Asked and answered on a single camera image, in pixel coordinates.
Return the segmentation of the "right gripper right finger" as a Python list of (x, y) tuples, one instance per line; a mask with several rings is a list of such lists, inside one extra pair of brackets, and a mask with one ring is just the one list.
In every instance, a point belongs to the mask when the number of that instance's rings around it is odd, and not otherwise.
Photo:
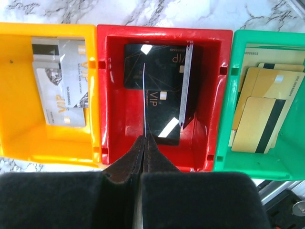
[(145, 229), (268, 229), (250, 177), (238, 172), (182, 172), (145, 139), (141, 176)]

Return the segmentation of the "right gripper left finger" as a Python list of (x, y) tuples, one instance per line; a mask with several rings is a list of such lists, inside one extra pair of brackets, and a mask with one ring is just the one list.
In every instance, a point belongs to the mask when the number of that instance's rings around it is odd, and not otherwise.
[(103, 171), (6, 173), (3, 229), (130, 229), (145, 138)]

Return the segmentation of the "black credit card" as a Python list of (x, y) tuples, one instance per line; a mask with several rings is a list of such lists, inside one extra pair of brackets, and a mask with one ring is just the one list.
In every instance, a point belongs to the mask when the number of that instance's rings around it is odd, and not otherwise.
[(146, 138), (147, 135), (147, 122), (146, 122), (146, 105), (145, 105), (145, 66), (146, 63), (143, 64), (142, 71), (142, 90), (143, 90), (143, 135)]

